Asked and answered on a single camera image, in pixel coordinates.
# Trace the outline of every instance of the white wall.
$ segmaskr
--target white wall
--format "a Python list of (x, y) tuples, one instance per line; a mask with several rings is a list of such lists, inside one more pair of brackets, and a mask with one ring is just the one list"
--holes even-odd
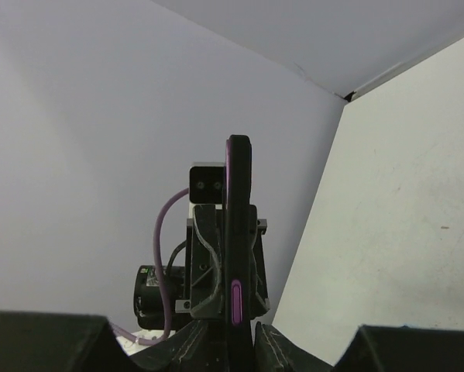
[(464, 329), (464, 39), (344, 110), (273, 322), (331, 363), (363, 323)]
[[(232, 133), (253, 142), (275, 305), (342, 106), (146, 0), (0, 0), (0, 308), (135, 329), (156, 213)], [(164, 260), (186, 217), (183, 202), (170, 212)]]

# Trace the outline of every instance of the purple cable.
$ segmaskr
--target purple cable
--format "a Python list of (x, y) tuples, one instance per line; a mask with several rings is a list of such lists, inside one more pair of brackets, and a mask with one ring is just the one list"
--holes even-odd
[(164, 331), (161, 337), (157, 339), (140, 339), (134, 336), (129, 331), (124, 330), (116, 324), (110, 323), (113, 332), (119, 336), (125, 337), (127, 340), (133, 343), (137, 342), (142, 346), (152, 346), (164, 341), (168, 338), (171, 332), (171, 303), (168, 290), (164, 285), (164, 272), (163, 272), (163, 261), (161, 260), (161, 227), (163, 226), (163, 220), (167, 215), (171, 206), (178, 200), (182, 199), (188, 194), (188, 188), (180, 191), (178, 194), (173, 196), (167, 203), (161, 208), (160, 214), (157, 216), (156, 225), (154, 226), (153, 234), (153, 250), (154, 250), (154, 268), (156, 269), (156, 278), (160, 284), (161, 300), (163, 301), (163, 313), (164, 313)]

